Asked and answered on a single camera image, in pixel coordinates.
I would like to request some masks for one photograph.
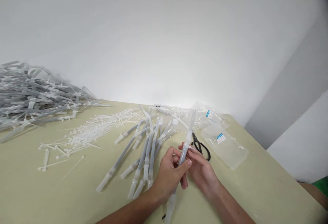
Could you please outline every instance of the transparent bag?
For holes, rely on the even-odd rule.
[[[223,118],[221,112],[211,107],[208,107],[198,101],[193,105],[193,108],[198,111],[195,125],[204,129],[208,125],[220,125],[226,129],[229,125],[226,123],[228,120]]]
[[[248,150],[220,125],[208,125],[202,130],[201,136],[215,154],[232,170],[235,170],[248,155]]]

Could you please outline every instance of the person's right hand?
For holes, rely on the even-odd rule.
[[[179,150],[183,149],[183,144],[179,145]],[[187,155],[192,161],[189,174],[205,197],[211,200],[216,196],[220,184],[211,164],[196,150],[189,149]]]

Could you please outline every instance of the person's left hand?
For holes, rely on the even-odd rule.
[[[167,150],[161,160],[160,169],[154,184],[149,189],[153,191],[161,202],[166,201],[171,196],[179,181],[181,181],[183,189],[188,187],[185,173],[190,168],[192,162],[190,159],[187,159],[178,166],[180,156],[181,152],[172,146]]]

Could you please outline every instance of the white wall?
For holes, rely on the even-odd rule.
[[[198,99],[245,125],[322,6],[0,0],[0,61],[45,65],[109,100],[188,107]]]
[[[311,27],[245,126],[264,149],[328,89],[327,12]]]
[[[296,180],[328,175],[328,91],[267,150]]]

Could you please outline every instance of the beige table surface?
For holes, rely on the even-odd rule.
[[[96,145],[71,156],[71,160],[49,167],[43,165],[44,149],[40,143],[50,143],[69,134],[67,128],[85,124],[95,115],[113,114],[136,104],[108,102],[113,107],[91,107],[78,113],[70,122],[52,122],[42,128],[31,128],[24,134],[0,144],[0,223],[95,223],[127,204],[127,194],[134,173],[121,180],[120,174],[137,158],[142,146],[129,150],[124,162],[101,193],[95,192],[105,173],[112,167],[131,135],[114,148],[126,124],[100,138]],[[235,170],[228,169],[208,146],[218,178],[256,223],[323,223],[327,212],[240,126],[231,121],[227,131],[248,149],[246,160]],[[177,147],[185,139],[179,132],[167,140],[154,165],[155,175],[161,157],[171,145]],[[50,150],[49,163],[56,162],[57,151]],[[85,155],[78,166],[62,178]],[[166,206],[158,208],[146,223],[162,223]],[[175,223],[220,223],[214,209],[202,196],[191,179],[189,187],[179,186]]]

